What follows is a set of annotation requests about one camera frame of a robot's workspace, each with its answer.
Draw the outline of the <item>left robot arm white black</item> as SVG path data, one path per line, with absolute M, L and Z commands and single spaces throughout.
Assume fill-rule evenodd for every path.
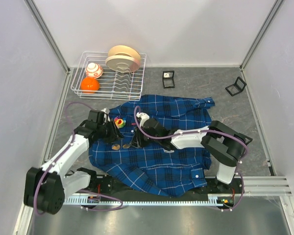
M 85 169 L 68 176 L 73 163 L 98 140 L 114 143 L 123 138 L 115 122 L 104 111 L 91 110 L 88 118 L 72 131 L 65 145 L 41 167 L 26 173 L 24 204 L 37 215 L 56 214 L 68 197 L 85 190 L 94 192 L 98 181 Z

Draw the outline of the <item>blue plaid shirt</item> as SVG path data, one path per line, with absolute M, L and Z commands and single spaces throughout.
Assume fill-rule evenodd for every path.
M 146 94 L 139 101 L 129 101 L 110 109 L 111 118 L 124 118 L 121 128 L 123 146 L 133 137 L 134 108 L 155 118 L 166 129 L 191 130 L 211 124 L 208 109 L 215 105 L 212 97 L 183 98 Z M 112 149 L 102 140 L 89 149 L 92 166 L 108 173 L 127 186 L 155 195 L 180 197 L 193 188 L 207 185 L 204 170 L 211 166 L 210 153 L 204 148 L 165 151 L 152 142 L 144 148 Z

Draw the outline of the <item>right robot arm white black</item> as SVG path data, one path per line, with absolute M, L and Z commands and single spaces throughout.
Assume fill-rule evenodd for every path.
M 198 129 L 168 130 L 156 119 L 151 118 L 135 128 L 130 146 L 143 148 L 152 142 L 167 151 L 196 147 L 208 150 L 219 162 L 214 181 L 215 188 L 224 193 L 232 188 L 238 163 L 246 153 L 246 147 L 252 142 L 252 138 L 216 120 Z

